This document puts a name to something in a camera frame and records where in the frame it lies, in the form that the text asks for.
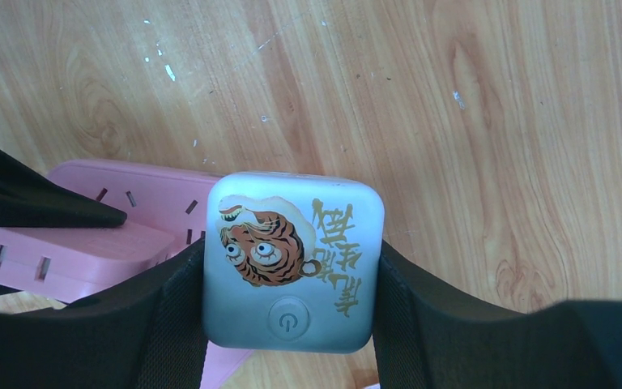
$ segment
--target wood grain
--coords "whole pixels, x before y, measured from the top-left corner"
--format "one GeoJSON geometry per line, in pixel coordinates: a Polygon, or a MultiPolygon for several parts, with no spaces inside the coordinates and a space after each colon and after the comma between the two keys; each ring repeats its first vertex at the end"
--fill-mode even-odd
{"type": "MultiPolygon", "coordinates": [[[[0,0],[0,148],[349,177],[477,297],[622,299],[622,0],[0,0]]],[[[227,387],[374,375],[258,353],[227,387]]]]}

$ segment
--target sticker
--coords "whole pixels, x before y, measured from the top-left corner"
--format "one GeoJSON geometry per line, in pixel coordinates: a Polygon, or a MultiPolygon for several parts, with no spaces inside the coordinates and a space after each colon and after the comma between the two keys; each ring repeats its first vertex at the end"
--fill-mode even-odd
{"type": "Polygon", "coordinates": [[[218,225],[226,259],[253,286],[281,286],[314,277],[321,264],[310,258],[316,231],[294,204],[228,196],[218,225]]]}
{"type": "Polygon", "coordinates": [[[309,206],[311,221],[281,197],[223,198],[216,228],[225,259],[254,287],[283,286],[304,277],[328,284],[338,291],[335,309],[349,317],[359,304],[361,286],[361,278],[347,273],[361,257],[359,243],[347,238],[355,227],[353,206],[326,209],[320,199],[309,206]]]}

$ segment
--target tiger illustration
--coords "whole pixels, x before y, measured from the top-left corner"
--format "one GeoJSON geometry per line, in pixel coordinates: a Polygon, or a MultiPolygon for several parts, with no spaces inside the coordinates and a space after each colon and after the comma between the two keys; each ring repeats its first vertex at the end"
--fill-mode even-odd
{"type": "Polygon", "coordinates": [[[286,285],[320,272],[320,262],[310,258],[315,229],[287,200],[228,196],[219,211],[226,259],[253,286],[286,285]]]}

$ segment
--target gradient gray device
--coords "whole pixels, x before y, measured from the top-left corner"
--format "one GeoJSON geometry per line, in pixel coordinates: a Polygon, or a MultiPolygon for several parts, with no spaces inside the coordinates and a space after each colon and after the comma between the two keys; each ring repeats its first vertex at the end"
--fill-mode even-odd
{"type": "Polygon", "coordinates": [[[247,172],[207,204],[203,316],[227,348],[353,353],[371,336],[385,209],[337,177],[247,172]]]}

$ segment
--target pink power strip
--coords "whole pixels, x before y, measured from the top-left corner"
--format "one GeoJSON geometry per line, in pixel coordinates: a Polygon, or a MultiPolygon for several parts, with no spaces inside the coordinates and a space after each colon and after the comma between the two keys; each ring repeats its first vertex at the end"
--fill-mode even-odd
{"type": "MultiPolygon", "coordinates": [[[[0,284],[71,302],[155,266],[197,241],[220,176],[111,160],[72,160],[48,179],[127,213],[119,229],[0,229],[0,284]]],[[[209,342],[203,389],[251,355],[209,342]]]]}

